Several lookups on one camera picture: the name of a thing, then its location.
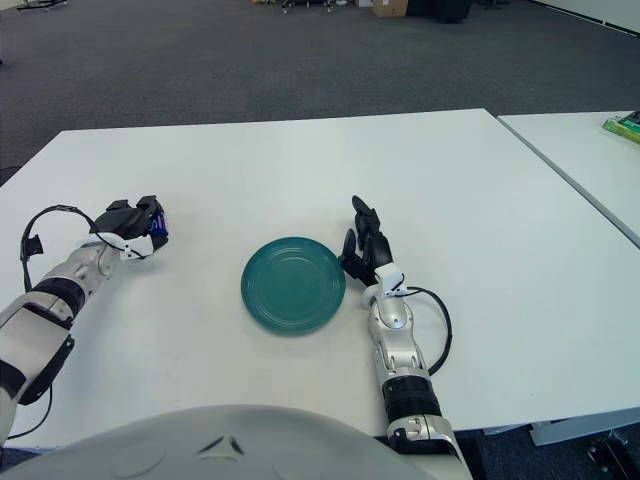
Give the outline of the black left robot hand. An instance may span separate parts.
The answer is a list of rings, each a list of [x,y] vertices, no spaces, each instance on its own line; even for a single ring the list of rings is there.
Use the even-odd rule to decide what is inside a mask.
[[[126,199],[112,202],[95,220],[95,226],[96,236],[125,260],[151,256],[169,240],[165,212],[155,195],[141,197],[135,206]]]

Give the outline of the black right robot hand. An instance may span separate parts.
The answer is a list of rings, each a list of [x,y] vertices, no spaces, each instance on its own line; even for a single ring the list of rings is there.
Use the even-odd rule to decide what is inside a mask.
[[[369,287],[377,283],[375,270],[392,263],[393,257],[376,210],[357,195],[352,196],[352,205],[356,230],[347,231],[338,262],[351,278]]]

